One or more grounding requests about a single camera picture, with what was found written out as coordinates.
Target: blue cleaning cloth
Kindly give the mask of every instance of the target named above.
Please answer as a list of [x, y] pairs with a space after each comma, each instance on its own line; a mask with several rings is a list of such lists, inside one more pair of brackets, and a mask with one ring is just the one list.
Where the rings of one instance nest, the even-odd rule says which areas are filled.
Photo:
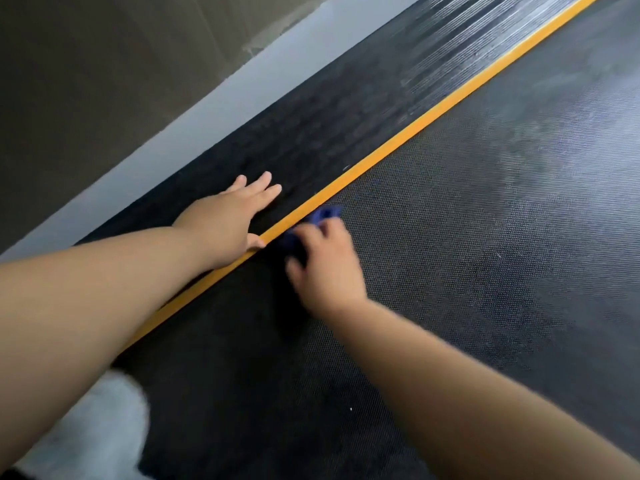
[[[311, 214], [304, 220], [304, 222], [308, 222], [313, 225], [320, 225], [320, 222], [325, 219], [331, 219], [332, 217], [340, 217], [342, 213], [342, 207], [340, 205], [325, 205], [322, 206]], [[282, 236], [282, 247], [287, 256], [293, 256], [300, 261], [302, 266], [307, 265], [307, 251], [305, 247], [300, 242], [297, 235], [295, 235], [291, 230], [286, 231]]]

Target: finger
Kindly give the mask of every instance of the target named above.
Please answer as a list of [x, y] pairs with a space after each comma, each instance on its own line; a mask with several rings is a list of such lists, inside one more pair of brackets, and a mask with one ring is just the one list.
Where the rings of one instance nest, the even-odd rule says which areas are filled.
[[313, 224], [300, 224], [293, 229], [293, 233], [300, 238], [308, 254], [311, 254], [324, 241], [322, 231]]
[[265, 207], [267, 207], [268, 204], [273, 202], [275, 198], [278, 195], [280, 195], [280, 192], [282, 192], [282, 185], [277, 184], [277, 185], [272, 185], [264, 192], [260, 192], [254, 195], [253, 197], [251, 197], [253, 213], [256, 213], [259, 210], [262, 210]]
[[335, 239], [345, 244], [351, 244], [351, 234], [349, 234], [347, 227], [344, 226], [344, 222], [342, 222], [339, 217], [325, 219], [320, 222], [319, 227], [328, 239]]
[[287, 258], [287, 262], [284, 266], [287, 273], [287, 277], [293, 286], [293, 289], [298, 293], [302, 289], [302, 282], [305, 279], [305, 270], [302, 268], [300, 261], [294, 257]]
[[267, 188], [270, 183], [271, 172], [266, 171], [254, 183], [247, 185], [244, 188], [243, 193], [245, 193], [246, 195], [256, 195], [256, 193], [260, 193], [265, 190], [265, 188]]
[[266, 244], [260, 238], [258, 234], [247, 234], [246, 235], [246, 248], [249, 249], [264, 249]]
[[235, 192], [246, 185], [246, 177], [244, 175], [238, 175], [236, 181], [223, 193]]

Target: gray wall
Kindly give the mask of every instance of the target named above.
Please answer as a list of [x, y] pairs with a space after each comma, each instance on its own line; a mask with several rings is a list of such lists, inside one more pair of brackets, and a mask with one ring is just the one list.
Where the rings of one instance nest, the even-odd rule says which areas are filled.
[[323, 0], [0, 0], [0, 250]]

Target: yellow stripe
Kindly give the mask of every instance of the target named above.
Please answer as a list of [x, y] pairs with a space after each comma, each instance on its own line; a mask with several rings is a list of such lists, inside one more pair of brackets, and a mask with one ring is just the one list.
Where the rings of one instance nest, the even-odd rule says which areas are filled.
[[[511, 51], [501, 56], [496, 62], [491, 64], [487, 69], [480, 72], [480, 74], [471, 78], [464, 85], [455, 90], [448, 97], [444, 98], [443, 101], [436, 104], [436, 106], [432, 107], [426, 113], [424, 113], [420, 118], [412, 122], [407, 128], [400, 131], [397, 135], [391, 138], [388, 142], [380, 146], [376, 151], [374, 151], [369, 156], [365, 157], [359, 163], [354, 165], [351, 169], [347, 170], [336, 180], [332, 181], [329, 185], [327, 185], [320, 192], [316, 193], [313, 197], [311, 197], [308, 201], [304, 202], [304, 204], [300, 205], [297, 209], [295, 209], [288, 216], [284, 217], [281, 221], [277, 222], [273, 225], [268, 231], [262, 234], [261, 238], [265, 242], [271, 242], [276, 239], [277, 236], [282, 234], [284, 231], [292, 227], [292, 225], [296, 224], [300, 220], [302, 220], [306, 215], [313, 212], [314, 209], [318, 208], [324, 202], [329, 200], [331, 197], [336, 195], [336, 193], [340, 192], [347, 185], [352, 183], [357, 177], [361, 176], [368, 169], [373, 167], [376, 163], [379, 163], [382, 159], [386, 158], [397, 150], [400, 146], [405, 144], [412, 137], [420, 133], [423, 129], [427, 128], [432, 122], [441, 117], [445, 112], [450, 110], [453, 106], [458, 104], [462, 99], [467, 97], [469, 94], [474, 92], [476, 89], [484, 85], [487, 81], [489, 81], [492, 77], [496, 76], [500, 71], [505, 69], [508, 65], [515, 62], [521, 56], [530, 51], [537, 44], [542, 42], [542, 40], [546, 39], [553, 32], [562, 27], [569, 20], [578, 15], [581, 11], [585, 10], [589, 5], [594, 3], [596, 0], [578, 0], [576, 3], [566, 8], [562, 13], [558, 14], [556, 17], [551, 19], [546, 25], [539, 28], [539, 30], [535, 31], [532, 35], [530, 35], [523, 42], [520, 42], [516, 47], [514, 47]], [[240, 259], [235, 261], [233, 264], [224, 267], [222, 269], [217, 269], [212, 271], [208, 275], [206, 275], [199, 282], [194, 284], [192, 287], [180, 293], [180, 295], [173, 298], [169, 303], [160, 308], [149, 320], [146, 322], [135, 334], [133, 339], [129, 342], [127, 347], [137, 342], [139, 339], [144, 337], [150, 331], [155, 329], [162, 322], [167, 320], [170, 316], [180, 310], [183, 306], [190, 303], [194, 298], [201, 295], [205, 290], [210, 288], [213, 284], [219, 282], [222, 278], [228, 275], [231, 271], [233, 271], [236, 267], [240, 266], [244, 261], [249, 259], [254, 254], [254, 251], [247, 252]]]

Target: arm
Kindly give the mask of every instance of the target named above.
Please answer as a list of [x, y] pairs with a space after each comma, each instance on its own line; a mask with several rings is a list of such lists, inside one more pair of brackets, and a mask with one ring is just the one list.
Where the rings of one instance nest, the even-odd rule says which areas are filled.
[[636, 479], [640, 465], [553, 404], [367, 299], [339, 219], [297, 227], [302, 302], [354, 357], [428, 464], [447, 478]]
[[249, 247], [271, 175], [199, 200], [155, 228], [0, 266], [0, 472], [95, 382], [149, 316], [192, 278]]

